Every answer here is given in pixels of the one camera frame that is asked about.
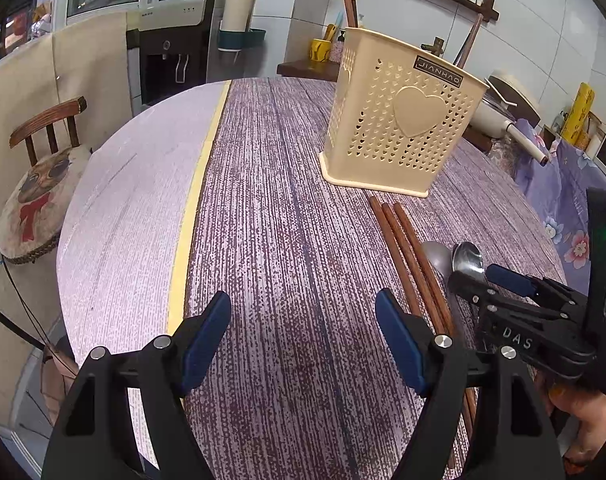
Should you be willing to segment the right hand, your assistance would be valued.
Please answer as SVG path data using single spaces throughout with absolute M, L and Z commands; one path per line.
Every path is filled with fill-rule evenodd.
M 570 477 L 584 472 L 606 444 L 606 396 L 600 391 L 577 388 L 560 382 L 541 370 L 535 384 L 542 393 L 546 411 L 554 408 L 578 420 L 576 437 L 563 455 L 563 466 Z

